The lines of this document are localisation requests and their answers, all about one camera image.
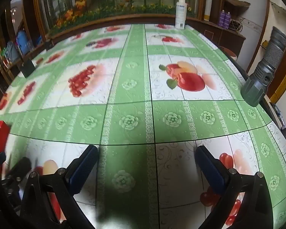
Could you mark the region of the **green fruit-print tablecloth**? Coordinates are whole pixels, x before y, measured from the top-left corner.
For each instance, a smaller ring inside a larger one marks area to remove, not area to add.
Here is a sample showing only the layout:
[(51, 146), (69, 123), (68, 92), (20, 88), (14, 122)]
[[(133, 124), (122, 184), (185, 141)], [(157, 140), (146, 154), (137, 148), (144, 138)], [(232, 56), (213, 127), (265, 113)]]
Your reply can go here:
[(11, 126), (6, 162), (67, 167), (100, 151), (79, 207), (95, 228), (198, 228), (216, 197), (195, 163), (204, 145), (240, 174), (262, 172), (273, 224), (286, 223), (286, 139), (241, 96), (242, 74), (187, 27), (135, 24), (88, 31), (43, 51), (0, 103)]

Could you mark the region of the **grey metal flashlight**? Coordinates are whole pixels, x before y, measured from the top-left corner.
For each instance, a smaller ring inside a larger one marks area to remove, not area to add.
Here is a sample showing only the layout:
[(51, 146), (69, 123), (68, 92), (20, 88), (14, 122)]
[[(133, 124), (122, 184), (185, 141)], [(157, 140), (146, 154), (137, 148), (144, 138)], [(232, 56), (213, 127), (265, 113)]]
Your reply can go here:
[(256, 107), (268, 91), (286, 48), (286, 35), (275, 26), (262, 60), (241, 88), (242, 98)]

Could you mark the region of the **blue bag on shelf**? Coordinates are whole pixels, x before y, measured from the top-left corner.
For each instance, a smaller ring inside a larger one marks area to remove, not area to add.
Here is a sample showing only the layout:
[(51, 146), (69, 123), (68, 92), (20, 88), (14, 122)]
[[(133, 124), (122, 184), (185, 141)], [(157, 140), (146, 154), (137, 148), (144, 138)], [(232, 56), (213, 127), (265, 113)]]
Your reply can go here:
[(28, 39), (24, 30), (20, 30), (17, 33), (16, 42), (22, 55), (26, 55), (34, 49), (32, 41)]

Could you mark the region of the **white spray bottle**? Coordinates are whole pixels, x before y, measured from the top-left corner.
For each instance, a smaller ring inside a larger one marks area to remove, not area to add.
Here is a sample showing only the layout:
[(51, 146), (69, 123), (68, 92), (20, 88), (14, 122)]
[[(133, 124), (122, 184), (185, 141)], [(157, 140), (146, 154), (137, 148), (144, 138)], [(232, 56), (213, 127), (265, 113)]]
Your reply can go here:
[(175, 28), (185, 29), (185, 20), (187, 14), (187, 3), (185, 0), (178, 0), (176, 3)]

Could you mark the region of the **flower painting wooden frame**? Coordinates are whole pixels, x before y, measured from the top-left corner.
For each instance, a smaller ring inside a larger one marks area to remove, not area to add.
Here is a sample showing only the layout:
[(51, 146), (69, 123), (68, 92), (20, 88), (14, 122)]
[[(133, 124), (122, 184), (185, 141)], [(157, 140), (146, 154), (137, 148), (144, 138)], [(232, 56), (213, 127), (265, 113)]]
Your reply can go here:
[[(118, 24), (174, 24), (178, 0), (33, 0), (42, 37), (63, 40)], [(185, 0), (187, 21), (203, 20), (206, 0)]]

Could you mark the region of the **wooden shelf cabinet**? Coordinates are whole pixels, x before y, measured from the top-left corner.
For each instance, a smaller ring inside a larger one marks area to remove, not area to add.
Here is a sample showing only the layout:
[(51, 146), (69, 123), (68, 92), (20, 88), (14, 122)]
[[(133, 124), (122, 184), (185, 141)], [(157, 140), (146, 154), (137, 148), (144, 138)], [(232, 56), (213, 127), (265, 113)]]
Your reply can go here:
[[(0, 11), (0, 99), (19, 74), (24, 61), (32, 60), (46, 48), (48, 34), (42, 17), (47, 0), (7, 0)], [(24, 30), (34, 49), (22, 55), (16, 35)]]

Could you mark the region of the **purple bottles pair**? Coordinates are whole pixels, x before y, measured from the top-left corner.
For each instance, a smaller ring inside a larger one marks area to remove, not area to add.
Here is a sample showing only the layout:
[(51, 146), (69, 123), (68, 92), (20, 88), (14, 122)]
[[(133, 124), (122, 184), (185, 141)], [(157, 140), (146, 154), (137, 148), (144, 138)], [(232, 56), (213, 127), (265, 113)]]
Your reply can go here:
[(224, 29), (228, 29), (230, 22), (231, 22), (230, 12), (225, 12), (224, 10), (222, 10), (219, 14), (218, 26), (220, 26)]

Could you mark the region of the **small black box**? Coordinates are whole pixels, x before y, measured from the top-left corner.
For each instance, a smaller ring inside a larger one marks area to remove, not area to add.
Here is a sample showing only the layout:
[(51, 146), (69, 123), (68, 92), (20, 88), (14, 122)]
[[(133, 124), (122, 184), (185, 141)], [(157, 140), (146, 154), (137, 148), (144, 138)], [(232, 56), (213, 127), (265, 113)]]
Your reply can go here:
[(28, 59), (24, 61), (20, 68), (20, 71), (25, 78), (28, 78), (35, 71), (35, 65), (32, 60)]

